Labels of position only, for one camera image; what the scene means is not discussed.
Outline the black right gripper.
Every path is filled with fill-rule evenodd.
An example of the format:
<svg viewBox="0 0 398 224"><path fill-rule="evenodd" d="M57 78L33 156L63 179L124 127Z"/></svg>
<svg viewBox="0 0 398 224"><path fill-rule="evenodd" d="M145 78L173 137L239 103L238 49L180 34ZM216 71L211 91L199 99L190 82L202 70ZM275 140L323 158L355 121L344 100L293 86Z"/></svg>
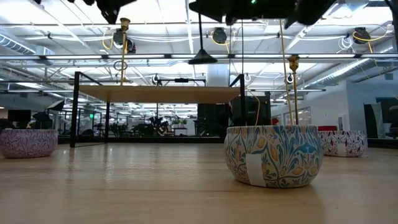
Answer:
<svg viewBox="0 0 398 224"><path fill-rule="evenodd" d="M200 14L222 14L220 0L196 0L189 8ZM225 22L233 25L237 20L285 19L295 11L295 0L236 0L230 1Z"/></svg>

